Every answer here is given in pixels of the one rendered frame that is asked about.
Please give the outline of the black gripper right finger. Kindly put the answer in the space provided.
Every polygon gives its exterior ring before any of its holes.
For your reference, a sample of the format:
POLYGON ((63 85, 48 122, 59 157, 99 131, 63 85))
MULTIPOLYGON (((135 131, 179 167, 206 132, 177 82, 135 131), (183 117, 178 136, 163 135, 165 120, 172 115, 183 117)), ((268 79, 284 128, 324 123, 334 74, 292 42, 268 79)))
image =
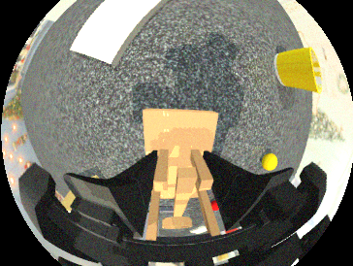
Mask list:
POLYGON ((212 175, 212 193, 227 231, 240 227, 241 220, 258 204, 267 189, 289 181, 294 175, 294 168, 254 175, 208 151, 204 151, 204 160, 212 175))

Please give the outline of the red ball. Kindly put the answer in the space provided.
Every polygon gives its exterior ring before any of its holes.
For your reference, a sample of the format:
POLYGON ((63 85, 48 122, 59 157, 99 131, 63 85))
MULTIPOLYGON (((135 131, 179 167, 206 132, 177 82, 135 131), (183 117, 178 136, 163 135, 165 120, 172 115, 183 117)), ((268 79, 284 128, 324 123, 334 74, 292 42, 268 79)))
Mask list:
POLYGON ((211 207, 213 211, 218 211, 218 205, 216 205, 216 201, 211 201, 211 207))

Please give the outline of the yellow cup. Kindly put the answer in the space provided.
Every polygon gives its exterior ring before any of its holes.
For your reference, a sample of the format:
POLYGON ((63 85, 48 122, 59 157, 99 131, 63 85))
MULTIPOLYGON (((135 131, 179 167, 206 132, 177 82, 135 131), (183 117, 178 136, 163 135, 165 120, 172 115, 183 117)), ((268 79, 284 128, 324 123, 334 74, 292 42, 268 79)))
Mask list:
POLYGON ((275 76, 283 86, 321 93, 321 67, 311 47, 283 51, 274 58, 275 76))

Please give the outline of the yellow ball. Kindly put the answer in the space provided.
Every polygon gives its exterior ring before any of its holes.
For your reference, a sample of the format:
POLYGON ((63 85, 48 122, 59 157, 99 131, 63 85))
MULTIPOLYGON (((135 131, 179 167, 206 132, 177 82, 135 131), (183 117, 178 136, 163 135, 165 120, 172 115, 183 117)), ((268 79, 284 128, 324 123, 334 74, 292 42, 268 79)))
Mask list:
POLYGON ((264 169, 267 169, 267 171, 270 171, 271 169, 273 171, 275 165, 277 165, 277 156, 273 155, 273 153, 264 155, 262 165, 264 169))

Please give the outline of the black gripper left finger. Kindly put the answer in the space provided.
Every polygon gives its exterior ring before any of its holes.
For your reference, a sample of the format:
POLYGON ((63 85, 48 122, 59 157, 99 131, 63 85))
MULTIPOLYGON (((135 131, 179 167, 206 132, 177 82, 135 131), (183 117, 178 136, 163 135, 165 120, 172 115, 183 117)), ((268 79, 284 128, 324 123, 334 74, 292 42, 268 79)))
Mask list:
POLYGON ((114 177, 102 180, 67 172, 63 175, 63 181, 66 181, 75 197, 113 209, 133 231, 133 236, 142 238, 157 159, 158 150, 153 150, 128 171, 125 169, 114 177))

